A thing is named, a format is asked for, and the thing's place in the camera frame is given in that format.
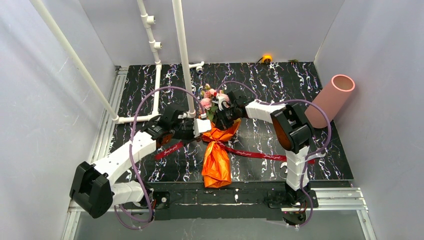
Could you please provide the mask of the pink flower bunch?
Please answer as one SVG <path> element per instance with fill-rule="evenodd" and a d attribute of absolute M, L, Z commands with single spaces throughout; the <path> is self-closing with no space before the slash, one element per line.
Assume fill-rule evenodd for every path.
<path fill-rule="evenodd" d="M 216 123 L 216 112 L 219 110 L 215 103 L 215 95 L 219 93 L 225 94 L 223 90 L 215 90 L 208 83 L 200 92 L 200 103 L 205 108 L 207 118 L 214 124 Z"/>

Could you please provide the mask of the dark red ribbon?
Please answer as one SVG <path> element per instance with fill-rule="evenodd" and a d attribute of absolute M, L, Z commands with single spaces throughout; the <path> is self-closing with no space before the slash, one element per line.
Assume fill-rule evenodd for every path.
<path fill-rule="evenodd" d="M 180 141 L 171 147 L 163 150 L 162 152 L 158 153 L 155 156 L 155 160 L 160 160 L 165 158 L 166 156 L 170 155 L 171 153 L 179 150 L 180 148 L 183 148 L 186 145 L 185 142 Z M 212 141 L 208 143 L 208 146 L 206 148 L 206 152 L 204 154 L 204 159 L 213 159 L 213 160 L 228 160 L 228 153 L 247 157 L 247 158 L 255 158 L 255 159 L 267 159 L 267 160 L 273 160 L 273 161 L 280 161 L 280 162 L 287 162 L 288 154 L 287 155 L 272 155 L 272 154 L 265 154 L 261 152 L 251 152 L 251 151 L 245 151 L 245 150 L 236 150 L 233 148 L 230 148 L 226 145 L 224 145 L 220 141 Z"/>

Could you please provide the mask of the orange wrapping paper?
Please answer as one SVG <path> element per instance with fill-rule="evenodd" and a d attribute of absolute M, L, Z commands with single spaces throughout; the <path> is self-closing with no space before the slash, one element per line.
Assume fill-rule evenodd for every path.
<path fill-rule="evenodd" d="M 212 124 L 211 130 L 202 135 L 202 140 L 207 142 L 201 172 L 205 188 L 220 188 L 232 183 L 230 159 L 221 144 L 228 142 L 235 135 L 240 124 L 241 120 L 237 119 L 226 130 L 220 130 Z"/>

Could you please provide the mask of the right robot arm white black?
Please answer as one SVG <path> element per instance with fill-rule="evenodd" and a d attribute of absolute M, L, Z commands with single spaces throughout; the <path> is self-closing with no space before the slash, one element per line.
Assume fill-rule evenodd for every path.
<path fill-rule="evenodd" d="M 212 102 L 218 107 L 216 127 L 229 129 L 237 119 L 261 120 L 272 124 L 275 135 L 285 151 L 287 161 L 286 185 L 289 189 L 308 192 L 309 177 L 306 166 L 310 150 L 313 128 L 306 116 L 300 113 L 297 104 L 273 105 L 259 99 L 248 98 L 242 93 L 230 91 L 225 96 L 217 93 Z"/>

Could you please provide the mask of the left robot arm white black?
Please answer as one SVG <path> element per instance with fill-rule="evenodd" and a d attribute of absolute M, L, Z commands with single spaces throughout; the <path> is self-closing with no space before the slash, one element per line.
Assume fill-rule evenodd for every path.
<path fill-rule="evenodd" d="M 190 143 L 210 128 L 208 119 L 189 118 L 182 110 L 170 106 L 163 114 L 147 121 L 135 132 L 133 139 L 111 154 L 94 163 L 80 163 L 69 196 L 94 219 L 104 215 L 112 206 L 140 203 L 148 195 L 140 181 L 118 183 L 118 178 L 171 139 L 179 140 L 180 144 Z"/>

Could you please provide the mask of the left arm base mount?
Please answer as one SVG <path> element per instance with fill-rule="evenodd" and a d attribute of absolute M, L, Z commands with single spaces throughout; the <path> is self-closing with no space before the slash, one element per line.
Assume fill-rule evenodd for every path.
<path fill-rule="evenodd" d="M 147 200 L 143 197 L 139 202 L 128 202 L 121 204 L 118 209 L 126 214 L 131 220 L 138 223 L 147 224 L 155 219 L 155 214 L 159 210 L 166 210 L 170 207 L 171 193 L 169 191 L 152 191 L 148 195 L 152 208 L 152 216 Z"/>

